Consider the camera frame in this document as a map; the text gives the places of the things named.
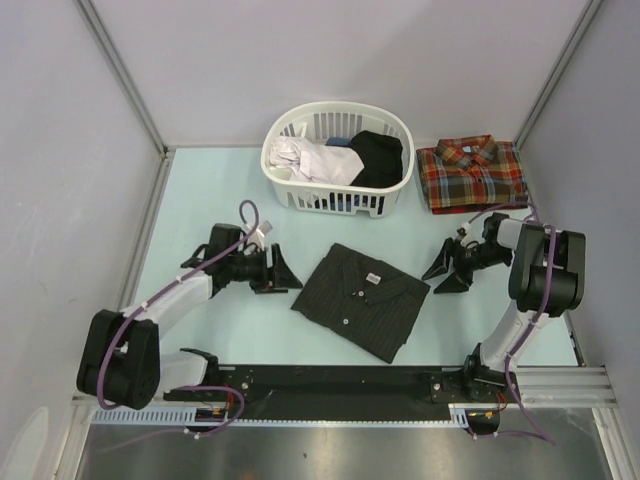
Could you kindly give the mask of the dark striped long sleeve shirt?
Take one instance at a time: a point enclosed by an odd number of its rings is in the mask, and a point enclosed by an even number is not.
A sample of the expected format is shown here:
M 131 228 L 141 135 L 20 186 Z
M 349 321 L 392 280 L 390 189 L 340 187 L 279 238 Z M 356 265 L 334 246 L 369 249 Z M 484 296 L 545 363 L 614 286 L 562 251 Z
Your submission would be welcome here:
M 335 243 L 291 309 L 391 364 L 430 290 L 384 261 Z

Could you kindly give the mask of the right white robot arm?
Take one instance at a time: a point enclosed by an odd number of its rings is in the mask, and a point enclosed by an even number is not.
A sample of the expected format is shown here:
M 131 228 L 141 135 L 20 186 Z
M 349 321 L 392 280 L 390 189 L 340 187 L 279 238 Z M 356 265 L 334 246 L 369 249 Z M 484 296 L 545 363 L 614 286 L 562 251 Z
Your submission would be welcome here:
M 510 304 L 462 367 L 429 374 L 436 403 L 513 400 L 515 371 L 524 349 L 553 319 L 582 301 L 586 237 L 494 212 L 484 221 L 481 240 L 471 237 L 469 224 L 446 239 L 422 278 L 443 279 L 434 290 L 437 294 L 465 293 L 476 272 L 499 264 L 510 269 Z

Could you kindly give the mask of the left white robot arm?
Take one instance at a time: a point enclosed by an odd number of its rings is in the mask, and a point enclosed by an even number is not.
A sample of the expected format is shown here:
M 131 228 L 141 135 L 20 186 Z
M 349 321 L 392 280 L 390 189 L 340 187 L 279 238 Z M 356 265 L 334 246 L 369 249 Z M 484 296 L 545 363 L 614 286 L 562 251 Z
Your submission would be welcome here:
M 207 243 L 180 266 L 179 275 L 139 306 L 102 309 L 92 318 L 76 377 L 77 389 L 106 409 L 145 408 L 156 394 L 193 393 L 207 400 L 223 384 L 216 356 L 194 348 L 164 353 L 164 336 L 192 310 L 232 283 L 255 294 L 286 293 L 302 282 L 278 244 L 266 245 L 269 223 L 217 223 Z

